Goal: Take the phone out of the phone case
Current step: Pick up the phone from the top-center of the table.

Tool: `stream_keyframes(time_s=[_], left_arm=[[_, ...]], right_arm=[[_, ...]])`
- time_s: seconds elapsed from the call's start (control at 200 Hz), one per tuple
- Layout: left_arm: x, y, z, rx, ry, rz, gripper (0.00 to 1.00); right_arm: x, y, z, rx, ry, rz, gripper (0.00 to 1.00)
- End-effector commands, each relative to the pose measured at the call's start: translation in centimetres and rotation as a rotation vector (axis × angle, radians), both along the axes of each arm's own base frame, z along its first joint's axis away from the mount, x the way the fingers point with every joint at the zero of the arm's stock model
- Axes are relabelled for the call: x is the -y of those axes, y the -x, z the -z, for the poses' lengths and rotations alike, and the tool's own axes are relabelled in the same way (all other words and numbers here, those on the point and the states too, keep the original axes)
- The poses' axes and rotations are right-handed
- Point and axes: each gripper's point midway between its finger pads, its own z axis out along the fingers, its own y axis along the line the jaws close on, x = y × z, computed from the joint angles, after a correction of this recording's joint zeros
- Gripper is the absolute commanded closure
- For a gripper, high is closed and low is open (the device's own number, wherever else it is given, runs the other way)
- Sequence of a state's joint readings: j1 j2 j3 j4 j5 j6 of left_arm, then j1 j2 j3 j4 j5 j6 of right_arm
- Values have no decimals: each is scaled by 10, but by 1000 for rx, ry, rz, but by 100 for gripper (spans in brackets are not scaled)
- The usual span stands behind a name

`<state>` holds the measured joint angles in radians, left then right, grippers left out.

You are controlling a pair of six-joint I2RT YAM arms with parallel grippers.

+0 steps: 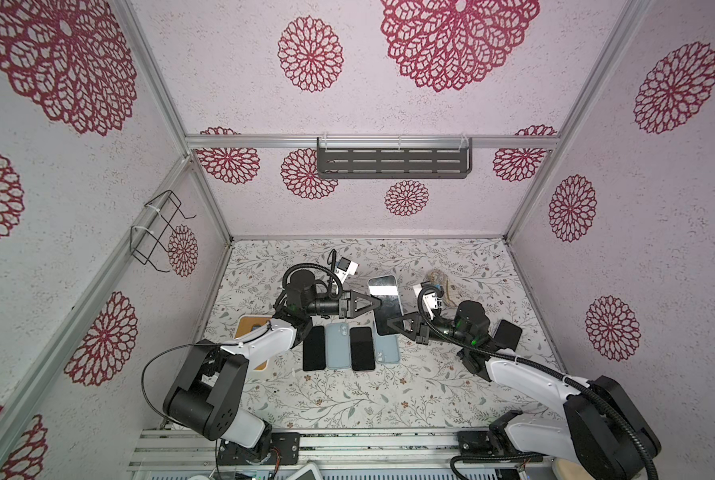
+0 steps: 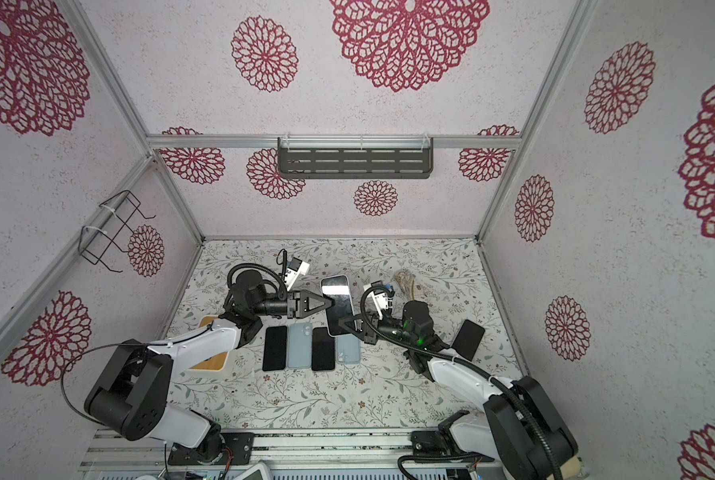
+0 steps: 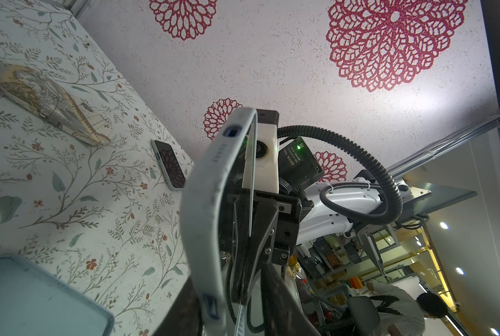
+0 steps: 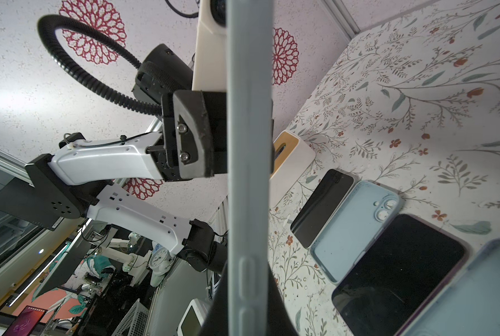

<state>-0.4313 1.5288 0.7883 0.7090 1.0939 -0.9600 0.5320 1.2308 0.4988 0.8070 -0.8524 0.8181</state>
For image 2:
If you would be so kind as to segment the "pale green phone case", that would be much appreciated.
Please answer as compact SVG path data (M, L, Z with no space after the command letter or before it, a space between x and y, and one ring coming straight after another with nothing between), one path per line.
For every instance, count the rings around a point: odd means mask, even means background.
M312 355L312 324L295 323L287 329L286 367L292 370L309 369Z
M339 335L335 338L336 362L343 365L361 363L361 340L355 336Z

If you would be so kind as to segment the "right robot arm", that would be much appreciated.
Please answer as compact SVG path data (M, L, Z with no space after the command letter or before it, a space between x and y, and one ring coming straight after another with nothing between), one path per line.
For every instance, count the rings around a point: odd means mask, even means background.
M561 479L577 456L577 442L541 384L489 374L460 356L435 333L427 304L407 302L399 319L381 309L337 322L366 344L399 346L414 372L479 408L451 415L435 432L413 434L413 454L399 462L497 462L513 479Z

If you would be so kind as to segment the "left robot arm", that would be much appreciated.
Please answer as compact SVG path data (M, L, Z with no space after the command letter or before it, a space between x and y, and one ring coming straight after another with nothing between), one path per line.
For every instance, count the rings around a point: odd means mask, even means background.
M167 340L116 344L83 410L129 441L153 438L170 444L192 464L217 464L228 454L215 421L169 402L173 377L221 353L249 344L265 316L305 318L332 306L331 298L291 290L282 275L241 263L227 275L223 312L207 326Z

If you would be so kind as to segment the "black phone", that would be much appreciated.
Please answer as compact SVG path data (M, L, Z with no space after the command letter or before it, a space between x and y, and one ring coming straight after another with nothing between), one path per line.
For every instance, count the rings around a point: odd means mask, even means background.
M339 325L339 320L353 316L352 298L348 279L345 275L324 278L320 282L322 295L332 301L325 309L328 333L332 337L348 335L349 332Z
M453 339L451 348L453 348L459 356L466 360L473 361L475 353L477 353L477 349L479 349L479 345L481 345L483 336L485 336L485 328L467 319L463 321L463 324L459 327L459 331L457 331L457 335L455 335L455 339Z

